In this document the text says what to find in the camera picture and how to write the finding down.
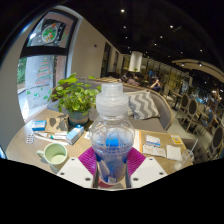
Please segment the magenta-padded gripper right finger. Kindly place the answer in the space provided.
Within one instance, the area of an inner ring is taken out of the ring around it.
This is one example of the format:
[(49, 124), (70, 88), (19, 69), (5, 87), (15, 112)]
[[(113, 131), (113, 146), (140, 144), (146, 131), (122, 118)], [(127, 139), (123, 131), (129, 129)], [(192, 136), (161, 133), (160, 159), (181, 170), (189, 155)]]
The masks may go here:
[(145, 157), (135, 148), (128, 153), (126, 187), (140, 188), (167, 175), (154, 157)]

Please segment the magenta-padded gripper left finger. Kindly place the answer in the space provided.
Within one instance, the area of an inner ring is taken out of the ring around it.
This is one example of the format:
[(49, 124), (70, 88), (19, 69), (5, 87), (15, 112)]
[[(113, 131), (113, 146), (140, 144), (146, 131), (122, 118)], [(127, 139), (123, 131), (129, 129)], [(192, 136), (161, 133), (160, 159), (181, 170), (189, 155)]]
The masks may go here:
[(92, 147), (79, 157), (71, 157), (59, 170), (57, 175), (84, 188), (98, 186), (96, 155)]

